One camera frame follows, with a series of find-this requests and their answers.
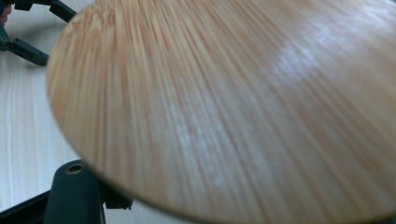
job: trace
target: light wood table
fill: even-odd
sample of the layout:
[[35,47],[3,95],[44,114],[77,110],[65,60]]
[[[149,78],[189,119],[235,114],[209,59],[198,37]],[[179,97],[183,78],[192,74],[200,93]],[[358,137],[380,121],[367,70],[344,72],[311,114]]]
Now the light wood table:
[[[92,1],[63,2],[80,11]],[[10,37],[50,53],[65,26],[49,7],[33,6],[29,12],[13,10],[6,29]],[[12,53],[0,52],[0,213],[49,190],[55,171],[78,159],[51,115],[46,70]],[[107,224],[188,223],[138,201],[131,211],[105,212]]]
[[396,4],[97,0],[49,59],[52,111],[112,185],[220,223],[396,213]]

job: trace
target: light wood surface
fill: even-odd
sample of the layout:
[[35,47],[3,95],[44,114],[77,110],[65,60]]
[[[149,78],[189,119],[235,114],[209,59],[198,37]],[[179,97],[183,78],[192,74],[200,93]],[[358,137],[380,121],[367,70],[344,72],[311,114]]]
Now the light wood surface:
[[107,181],[222,223],[396,213],[396,5],[97,0],[49,60],[54,116]]
[[[81,10],[91,1],[63,1]],[[13,10],[6,25],[18,37],[50,52],[65,23],[48,7]],[[51,115],[46,67],[0,52],[0,213],[50,189],[55,171],[77,160]],[[135,201],[131,211],[105,210],[106,223],[188,223]]]

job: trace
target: wooden disc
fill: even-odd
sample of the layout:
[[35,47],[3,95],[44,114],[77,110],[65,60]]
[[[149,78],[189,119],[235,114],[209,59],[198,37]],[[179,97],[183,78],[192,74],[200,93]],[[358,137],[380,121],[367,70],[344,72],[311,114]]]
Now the wooden disc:
[[396,213],[396,4],[98,0],[64,29],[48,91],[95,172],[222,223]]

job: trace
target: black screw hole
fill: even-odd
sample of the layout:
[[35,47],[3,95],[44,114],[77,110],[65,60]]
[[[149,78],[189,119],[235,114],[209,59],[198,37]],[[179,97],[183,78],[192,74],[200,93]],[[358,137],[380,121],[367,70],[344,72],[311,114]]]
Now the black screw hole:
[[68,175],[75,175],[75,174],[78,174],[79,172],[81,172],[83,170],[83,168],[84,167],[81,164],[74,164],[74,165],[67,167],[66,173]]

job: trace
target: black plastic mount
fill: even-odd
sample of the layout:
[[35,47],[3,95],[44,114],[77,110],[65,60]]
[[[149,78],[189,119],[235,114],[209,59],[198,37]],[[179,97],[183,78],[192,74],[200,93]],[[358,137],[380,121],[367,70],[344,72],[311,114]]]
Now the black plastic mount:
[[[5,5],[10,4],[15,4],[14,8],[17,10],[25,11],[29,11],[33,4],[49,6],[50,12],[66,22],[69,22],[76,15],[73,9],[59,0],[0,0],[0,14],[3,13]],[[18,38],[10,41],[6,29],[0,24],[0,51],[7,50],[40,66],[47,65],[49,58],[46,53]]]
[[133,200],[100,181],[82,161],[60,167],[50,191],[0,214],[1,224],[106,223],[109,209],[131,209]]

